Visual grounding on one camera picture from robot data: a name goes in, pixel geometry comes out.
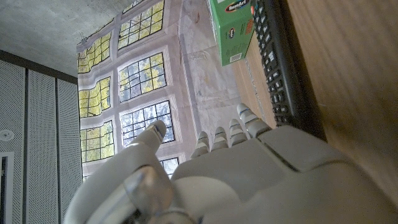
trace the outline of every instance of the wooden table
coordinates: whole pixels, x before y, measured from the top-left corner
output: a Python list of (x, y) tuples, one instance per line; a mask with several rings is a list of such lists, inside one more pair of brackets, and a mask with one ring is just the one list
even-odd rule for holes
[[(287, 2), (328, 142), (398, 205), (398, 1)], [(255, 37), (246, 59), (242, 101), (274, 127)]]

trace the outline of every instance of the perforated wall panel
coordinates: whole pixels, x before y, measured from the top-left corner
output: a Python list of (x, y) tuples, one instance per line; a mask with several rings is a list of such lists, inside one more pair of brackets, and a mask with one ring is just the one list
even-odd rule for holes
[(58, 223), (55, 79), (28, 74), (27, 223)]
[(14, 152), (12, 223), (22, 223), (22, 178), (25, 114), (25, 68), (0, 60), (0, 130), (14, 132), (11, 141), (0, 141), (0, 152)]
[(58, 80), (61, 219), (81, 185), (81, 149), (77, 85)]

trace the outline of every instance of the printed label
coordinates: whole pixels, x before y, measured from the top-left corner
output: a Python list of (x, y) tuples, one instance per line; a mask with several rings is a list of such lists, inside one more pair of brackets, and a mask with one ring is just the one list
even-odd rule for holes
[(229, 6), (227, 6), (225, 11), (226, 12), (234, 12), (234, 11), (242, 8), (243, 6), (247, 5), (249, 2), (250, 2), (250, 0), (240, 0), (240, 1), (234, 2), (234, 3), (230, 4)]

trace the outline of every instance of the keyboard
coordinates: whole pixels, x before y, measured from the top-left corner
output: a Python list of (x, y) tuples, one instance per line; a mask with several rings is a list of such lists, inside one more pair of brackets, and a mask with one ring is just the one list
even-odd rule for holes
[(295, 31), (291, 34), (292, 24), (287, 21), (286, 10), (282, 9), (282, 1), (252, 0), (251, 12), (259, 42), (267, 91), (271, 95), (272, 111), (277, 126), (291, 125), (321, 139), (326, 139), (320, 123), (318, 108), (309, 80), (301, 68), (297, 68), (295, 58), (297, 46), (291, 47), (291, 38), (296, 38)]

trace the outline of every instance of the robot finger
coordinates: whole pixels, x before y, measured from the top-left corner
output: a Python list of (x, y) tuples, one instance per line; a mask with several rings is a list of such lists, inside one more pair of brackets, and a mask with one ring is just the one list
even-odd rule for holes
[(213, 152), (214, 150), (222, 149), (222, 148), (228, 148), (228, 141), (226, 138), (224, 128), (218, 127), (216, 129), (214, 144), (213, 144), (213, 148), (211, 149), (211, 151)]
[(191, 155), (191, 159), (199, 157), (209, 152), (209, 139), (207, 133), (201, 131), (198, 135), (197, 145), (195, 146), (195, 150)]
[(248, 140), (241, 125), (236, 119), (232, 119), (229, 122), (229, 131), (231, 132), (231, 147)]
[(157, 151), (162, 144), (163, 138), (166, 134), (166, 125), (163, 121), (158, 120), (151, 123), (145, 131), (140, 133), (130, 144), (144, 143), (149, 146), (154, 152)]
[(237, 111), (250, 137), (256, 138), (258, 135), (271, 130), (271, 128), (258, 118), (244, 103), (238, 105)]

